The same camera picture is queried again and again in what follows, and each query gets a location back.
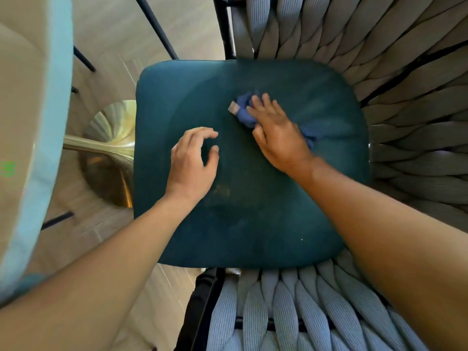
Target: braided rope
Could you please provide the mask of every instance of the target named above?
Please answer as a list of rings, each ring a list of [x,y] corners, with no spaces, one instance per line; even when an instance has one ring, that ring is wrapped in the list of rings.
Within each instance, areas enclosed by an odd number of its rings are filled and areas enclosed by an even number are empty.
[[[234,328],[243,317],[242,330]],[[267,330],[272,318],[275,331]],[[299,321],[307,332],[299,331]],[[406,322],[366,283],[343,250],[300,269],[227,275],[207,350],[426,351]]]
[[[238,58],[313,59],[358,100],[411,62],[468,40],[468,0],[247,0]],[[363,108],[373,187],[468,232],[468,46],[413,70]]]

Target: wooden floor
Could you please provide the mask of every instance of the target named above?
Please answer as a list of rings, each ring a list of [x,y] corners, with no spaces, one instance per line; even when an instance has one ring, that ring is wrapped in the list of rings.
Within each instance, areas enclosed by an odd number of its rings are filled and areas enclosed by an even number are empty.
[[[148,0],[181,59],[223,59],[213,0]],[[169,56],[135,0],[73,0],[74,43],[97,68],[76,58],[67,133],[81,135],[100,109],[135,99],[141,71]],[[64,150],[46,220],[67,211],[75,216],[40,234],[28,272],[51,274],[132,221],[131,209],[110,206],[88,187],[76,152]],[[157,265],[113,350],[174,348],[197,269]]]

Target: light blue table edge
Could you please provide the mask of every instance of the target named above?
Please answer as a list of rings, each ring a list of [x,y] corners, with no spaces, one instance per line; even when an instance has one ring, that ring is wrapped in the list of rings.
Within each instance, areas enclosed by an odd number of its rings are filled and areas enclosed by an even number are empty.
[[[50,56],[43,109],[16,228],[0,266],[0,302],[11,296],[28,266],[49,207],[67,124],[73,73],[72,0],[48,0],[47,11]]]

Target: hand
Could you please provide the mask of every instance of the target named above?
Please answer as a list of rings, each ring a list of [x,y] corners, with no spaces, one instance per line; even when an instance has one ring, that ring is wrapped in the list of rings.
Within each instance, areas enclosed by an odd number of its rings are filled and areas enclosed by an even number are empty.
[[[184,133],[171,150],[166,196],[187,199],[195,206],[208,193],[218,168],[219,147],[211,147],[206,166],[203,166],[201,147],[204,139],[217,136],[218,132],[206,127],[190,129]]]
[[[314,158],[296,124],[287,117],[276,100],[268,94],[252,96],[253,108],[247,111],[257,119],[254,138],[268,161],[278,170],[294,178],[296,171]]]

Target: fabric cushion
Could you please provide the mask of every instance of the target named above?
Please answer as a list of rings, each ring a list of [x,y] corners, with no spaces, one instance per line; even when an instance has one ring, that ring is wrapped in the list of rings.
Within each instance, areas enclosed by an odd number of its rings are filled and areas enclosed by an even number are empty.
[[[366,122],[352,89],[313,61],[168,61],[137,85],[135,217],[164,195],[170,150],[184,131],[219,131],[216,179],[184,219],[160,263],[184,267],[286,268],[335,256],[341,238],[324,213],[262,155],[251,130],[227,111],[247,91],[268,92],[292,121],[322,135],[313,151],[345,175],[369,181]]]

